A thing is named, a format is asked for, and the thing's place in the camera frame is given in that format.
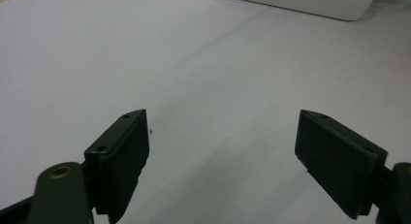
black plastic part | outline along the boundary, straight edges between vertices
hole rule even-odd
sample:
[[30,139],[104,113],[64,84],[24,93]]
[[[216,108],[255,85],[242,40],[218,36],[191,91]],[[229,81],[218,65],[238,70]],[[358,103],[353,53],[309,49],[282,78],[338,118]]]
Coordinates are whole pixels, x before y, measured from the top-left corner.
[[0,210],[1,224],[25,224],[30,211],[31,197]]
[[395,175],[387,168],[383,168],[375,177],[370,189],[370,199],[380,211],[377,224],[400,224],[394,199]]
[[368,215],[370,189],[387,151],[329,116],[300,112],[296,155],[351,218]]
[[47,223],[93,223],[80,164],[55,165],[39,175],[28,224]]
[[411,223],[411,163],[398,163],[393,168],[394,203],[401,223]]
[[94,206],[117,222],[124,214],[149,154],[145,110],[118,118],[85,152],[85,167],[93,176]]

white table surface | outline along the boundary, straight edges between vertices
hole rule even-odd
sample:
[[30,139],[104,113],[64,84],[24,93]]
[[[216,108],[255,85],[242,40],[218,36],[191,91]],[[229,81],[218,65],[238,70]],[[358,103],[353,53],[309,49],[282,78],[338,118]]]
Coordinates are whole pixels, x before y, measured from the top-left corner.
[[[346,22],[238,0],[0,4],[0,208],[147,109],[151,152],[120,223],[353,221],[294,154],[301,109],[411,161],[411,0]],[[108,223],[97,217],[97,223]]]

white surface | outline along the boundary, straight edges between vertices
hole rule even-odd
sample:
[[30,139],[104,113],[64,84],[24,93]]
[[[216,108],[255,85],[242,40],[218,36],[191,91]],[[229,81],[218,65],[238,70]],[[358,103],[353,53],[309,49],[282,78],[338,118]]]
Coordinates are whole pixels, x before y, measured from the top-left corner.
[[[238,0],[0,4],[0,207],[147,109],[151,154],[121,223],[350,220],[294,155],[322,112],[411,161],[411,0],[344,22]],[[106,218],[97,218],[107,223]]]
[[363,15],[372,0],[247,0],[344,20]]

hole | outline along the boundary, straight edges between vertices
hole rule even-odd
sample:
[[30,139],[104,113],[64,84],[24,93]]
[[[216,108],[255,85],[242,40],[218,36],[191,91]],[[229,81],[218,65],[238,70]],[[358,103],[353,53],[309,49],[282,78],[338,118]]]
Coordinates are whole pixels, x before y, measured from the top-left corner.
[[61,177],[64,177],[64,176],[68,175],[71,170],[72,170],[72,168],[63,166],[63,167],[54,169],[54,171],[51,172],[50,177],[52,177],[52,178],[61,178]]
[[104,152],[104,151],[107,151],[107,147],[102,145],[102,146],[97,147],[97,150],[100,152]]

white device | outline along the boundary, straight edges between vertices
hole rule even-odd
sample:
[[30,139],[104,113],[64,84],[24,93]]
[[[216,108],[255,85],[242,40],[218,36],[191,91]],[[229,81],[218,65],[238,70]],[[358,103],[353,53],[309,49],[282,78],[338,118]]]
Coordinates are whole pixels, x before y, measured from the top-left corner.
[[363,15],[372,0],[247,0],[280,8],[328,16],[344,20],[356,20]]

